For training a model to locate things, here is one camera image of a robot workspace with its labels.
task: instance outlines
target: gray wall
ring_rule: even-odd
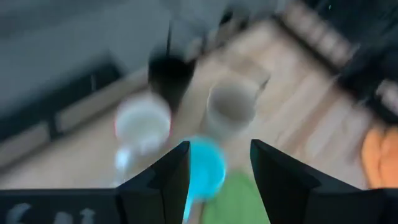
[[[94,11],[62,11],[64,16],[69,17],[58,19],[52,26],[25,27],[17,35],[0,38],[0,111],[9,111],[59,83],[67,82],[73,76],[73,69],[106,53],[116,57],[127,72],[143,67],[153,47],[165,42],[171,16],[164,4],[159,2],[164,0],[110,1],[115,3],[105,4]],[[228,2],[183,1],[181,17],[184,19],[176,23],[174,44],[184,47],[198,35],[189,24],[206,29],[216,27]],[[252,12],[275,7],[271,0],[250,0],[244,5]],[[49,12],[52,14],[45,15],[54,15],[54,10]],[[41,14],[31,14],[28,21],[37,19]],[[0,29],[6,26],[13,28],[12,19],[7,24],[0,24]]]

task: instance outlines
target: white cup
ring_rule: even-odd
[[[114,121],[120,147],[115,156],[116,182],[128,176],[136,156],[156,152],[170,136],[171,111],[155,93],[143,93],[121,103]]]
[[[258,85],[243,78],[216,83],[207,99],[203,131],[223,140],[245,129],[256,115]]]

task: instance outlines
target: orange cloth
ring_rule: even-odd
[[[362,147],[362,162],[370,188],[398,187],[398,128],[372,128]]]

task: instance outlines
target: blue cup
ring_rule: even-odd
[[[226,162],[221,148],[209,138],[194,136],[190,141],[190,185],[185,203],[184,221],[192,203],[213,198],[225,180]]]

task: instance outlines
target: wooden floor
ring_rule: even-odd
[[[236,66],[234,60],[250,63]],[[273,22],[255,25],[228,45],[201,60],[192,84],[175,118],[173,136],[165,149],[140,159],[131,175],[145,169],[178,142],[199,131],[209,89],[223,78],[261,79],[261,69],[271,73],[267,88],[257,101],[252,124],[222,144],[229,169],[252,175],[251,139],[260,139],[281,151],[365,189],[360,149],[372,115],[333,84],[324,68],[308,56]],[[51,145],[0,179],[0,188],[108,187],[114,175],[113,115],[104,115],[75,134]],[[195,206],[192,223],[198,223]]]

